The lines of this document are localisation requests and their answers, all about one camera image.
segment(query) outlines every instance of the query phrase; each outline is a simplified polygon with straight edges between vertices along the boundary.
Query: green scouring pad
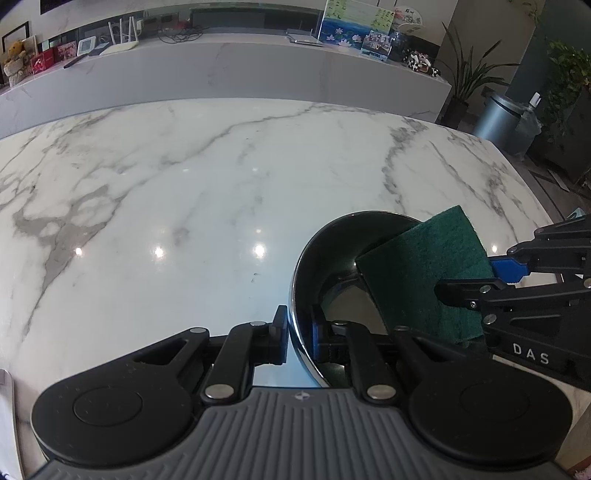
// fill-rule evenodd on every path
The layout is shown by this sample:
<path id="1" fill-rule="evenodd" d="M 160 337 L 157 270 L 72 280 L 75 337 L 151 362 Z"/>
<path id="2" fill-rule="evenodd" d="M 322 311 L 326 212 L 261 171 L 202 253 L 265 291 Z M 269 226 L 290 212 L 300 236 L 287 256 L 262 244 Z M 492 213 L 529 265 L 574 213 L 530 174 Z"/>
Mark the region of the green scouring pad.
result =
<path id="1" fill-rule="evenodd" d="M 460 206 L 357 257 L 388 330 L 407 325 L 453 343 L 482 335 L 480 313 L 440 303 L 442 278 L 492 278 L 485 250 Z"/>

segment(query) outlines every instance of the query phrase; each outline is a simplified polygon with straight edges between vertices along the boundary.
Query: black round pad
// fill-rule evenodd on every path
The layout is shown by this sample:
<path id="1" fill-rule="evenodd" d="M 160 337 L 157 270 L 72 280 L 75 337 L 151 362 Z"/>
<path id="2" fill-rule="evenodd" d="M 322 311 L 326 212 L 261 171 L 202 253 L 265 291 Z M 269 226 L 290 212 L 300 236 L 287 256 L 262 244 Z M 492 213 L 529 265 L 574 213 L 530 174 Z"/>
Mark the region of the black round pad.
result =
<path id="1" fill-rule="evenodd" d="M 165 451 L 191 425 L 189 394 L 166 367 L 116 360 L 45 390 L 31 414 L 46 455 L 93 468 Z"/>
<path id="2" fill-rule="evenodd" d="M 114 427 L 134 418 L 142 409 L 142 397 L 127 388 L 95 388 L 74 402 L 74 413 L 84 423 Z"/>
<path id="3" fill-rule="evenodd" d="M 555 385 L 489 359 L 435 364 L 413 391 L 408 412 L 436 449 L 494 468 L 554 459 L 572 421 Z"/>

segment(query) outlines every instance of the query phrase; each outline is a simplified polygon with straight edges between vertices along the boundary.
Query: lotus painting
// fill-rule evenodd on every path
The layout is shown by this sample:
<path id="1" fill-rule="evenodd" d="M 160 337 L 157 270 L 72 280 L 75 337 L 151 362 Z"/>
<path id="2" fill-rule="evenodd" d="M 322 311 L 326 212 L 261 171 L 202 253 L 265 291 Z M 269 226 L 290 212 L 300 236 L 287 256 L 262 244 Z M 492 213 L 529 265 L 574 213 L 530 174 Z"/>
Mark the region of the lotus painting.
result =
<path id="1" fill-rule="evenodd" d="M 328 0 L 320 25 L 319 40 L 341 47 L 361 49 L 370 30 L 388 34 L 394 12 L 356 0 Z"/>

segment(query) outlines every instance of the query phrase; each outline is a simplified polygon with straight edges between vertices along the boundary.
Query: marble countertop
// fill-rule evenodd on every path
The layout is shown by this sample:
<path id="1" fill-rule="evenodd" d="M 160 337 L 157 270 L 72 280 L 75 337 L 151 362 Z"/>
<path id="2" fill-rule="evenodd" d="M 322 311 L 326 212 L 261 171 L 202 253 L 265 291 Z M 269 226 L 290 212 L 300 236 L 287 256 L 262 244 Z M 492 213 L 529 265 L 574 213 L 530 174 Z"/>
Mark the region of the marble countertop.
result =
<path id="1" fill-rule="evenodd" d="M 461 205 L 503 253 L 550 222 L 487 141 L 387 113 L 293 100 L 145 103 L 0 141 L 0 367 L 28 419 L 57 380 L 192 326 L 270 321 L 323 225 Z M 257 384 L 314 383 L 293 350 Z"/>

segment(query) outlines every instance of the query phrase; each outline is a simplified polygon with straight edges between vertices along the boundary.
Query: teddy bear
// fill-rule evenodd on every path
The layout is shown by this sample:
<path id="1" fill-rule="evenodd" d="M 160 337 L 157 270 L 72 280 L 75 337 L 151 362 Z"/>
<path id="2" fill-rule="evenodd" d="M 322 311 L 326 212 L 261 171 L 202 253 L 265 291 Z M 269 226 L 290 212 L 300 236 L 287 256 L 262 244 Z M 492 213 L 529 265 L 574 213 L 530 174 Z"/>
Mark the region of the teddy bear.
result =
<path id="1" fill-rule="evenodd" d="M 29 55 L 21 40 L 17 40 L 10 45 L 8 60 L 4 64 L 4 73 L 6 73 L 11 87 L 14 87 L 25 77 L 25 69 L 29 61 Z"/>

